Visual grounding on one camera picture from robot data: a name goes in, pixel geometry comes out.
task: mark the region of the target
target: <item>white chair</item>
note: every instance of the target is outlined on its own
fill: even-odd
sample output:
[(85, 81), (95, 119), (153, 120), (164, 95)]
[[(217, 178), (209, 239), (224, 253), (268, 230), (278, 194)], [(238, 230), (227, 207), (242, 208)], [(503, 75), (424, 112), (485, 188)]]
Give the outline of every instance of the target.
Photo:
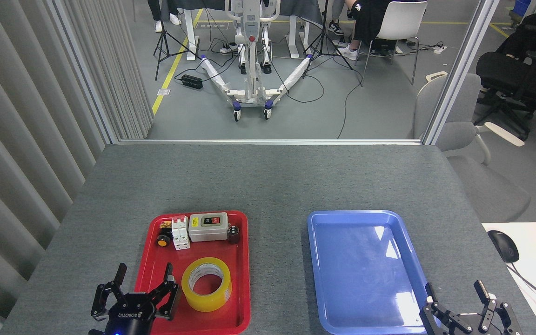
[[(417, 94), (411, 138), (423, 136), (444, 82), (445, 76), (438, 77), (427, 83)], [(485, 154), (483, 162), (463, 154), (449, 155), (451, 153), (447, 154), (448, 161), (462, 181), (466, 195), (481, 222), (513, 222), (529, 206), (530, 195), (519, 185), (489, 168), (491, 153), (480, 134), (494, 132), (515, 146), (523, 146), (525, 142), (491, 122), (486, 122), (483, 126), (473, 125), (472, 118), (480, 87), (479, 76), (466, 75), (436, 146), (441, 151), (459, 150), (474, 140)]]
[[(427, 1), (419, 2), (400, 2), (393, 1), (388, 4), (386, 13), (383, 17), (382, 27), (376, 38), (385, 40), (404, 40), (407, 38), (415, 38), (417, 40), (417, 51), (415, 52), (415, 64), (413, 65), (413, 78), (411, 79), (411, 85), (415, 82), (415, 70), (417, 68), (417, 57), (419, 56), (419, 38), (417, 38), (417, 32), (423, 20), (425, 14), (425, 8), (427, 7)], [(372, 51), (372, 44), (369, 43), (368, 59), (365, 61), (365, 68), (363, 70), (363, 77), (368, 69), (369, 55)]]

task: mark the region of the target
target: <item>power adapter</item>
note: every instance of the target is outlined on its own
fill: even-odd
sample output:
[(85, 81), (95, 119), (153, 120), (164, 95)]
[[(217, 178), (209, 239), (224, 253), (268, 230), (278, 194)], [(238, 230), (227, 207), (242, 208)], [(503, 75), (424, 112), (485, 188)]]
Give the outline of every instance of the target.
[(181, 80), (181, 83), (187, 87), (192, 87), (195, 89), (201, 89), (202, 88), (202, 79), (194, 76), (190, 76), (189, 74), (184, 74), (179, 78)]

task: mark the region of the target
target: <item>table leg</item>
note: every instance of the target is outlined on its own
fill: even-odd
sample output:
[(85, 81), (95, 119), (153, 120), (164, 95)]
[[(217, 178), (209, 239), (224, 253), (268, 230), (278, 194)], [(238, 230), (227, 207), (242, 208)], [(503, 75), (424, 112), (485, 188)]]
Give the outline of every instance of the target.
[(303, 26), (303, 31), (299, 32), (299, 37), (301, 38), (301, 42), (303, 43), (303, 49), (309, 49), (309, 22), (305, 22), (305, 25)]
[(289, 53), (291, 54), (292, 59), (299, 58), (299, 51), (295, 45), (297, 32), (297, 17), (292, 15), (289, 17), (289, 34), (287, 35), (287, 44), (289, 44)]
[[(194, 53), (198, 47), (198, 40), (200, 37), (194, 34), (194, 22), (192, 21), (192, 11), (189, 9), (183, 10), (183, 16), (185, 17), (185, 29), (188, 33), (188, 47)], [(195, 60), (195, 54), (187, 53), (187, 60)]]

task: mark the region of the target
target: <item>computer mouse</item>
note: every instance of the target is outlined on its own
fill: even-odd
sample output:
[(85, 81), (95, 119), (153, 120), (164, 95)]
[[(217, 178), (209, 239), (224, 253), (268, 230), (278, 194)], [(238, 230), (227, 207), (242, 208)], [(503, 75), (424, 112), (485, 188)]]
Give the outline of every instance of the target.
[(520, 256), (512, 238), (497, 230), (490, 230), (487, 232), (487, 235), (489, 235), (494, 246), (496, 246), (497, 252), (502, 257), (502, 261), (506, 263), (518, 261)]

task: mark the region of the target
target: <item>red tray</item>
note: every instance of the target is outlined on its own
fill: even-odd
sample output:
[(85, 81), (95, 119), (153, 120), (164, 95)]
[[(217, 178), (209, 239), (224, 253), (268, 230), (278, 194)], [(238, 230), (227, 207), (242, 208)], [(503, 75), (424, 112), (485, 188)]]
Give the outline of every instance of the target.
[[(160, 247), (156, 243), (160, 223), (175, 215), (191, 215), (198, 213), (164, 214), (150, 223), (138, 279), (136, 292), (149, 292), (162, 282), (165, 267), (170, 261), (173, 265), (173, 276), (181, 285), (183, 271), (193, 261), (202, 257), (216, 257), (229, 267), (232, 292), (229, 301), (214, 312), (198, 312), (191, 308), (181, 295), (174, 319), (167, 321), (157, 318), (153, 323), (154, 335), (236, 335), (242, 333), (251, 319), (251, 301), (249, 298), (249, 245), (247, 240), (247, 217), (236, 210), (225, 211), (229, 216), (229, 225), (240, 229), (240, 241), (229, 244), (224, 241), (190, 242), (190, 248), (175, 250), (172, 243)], [(166, 303), (167, 297), (158, 306)]]

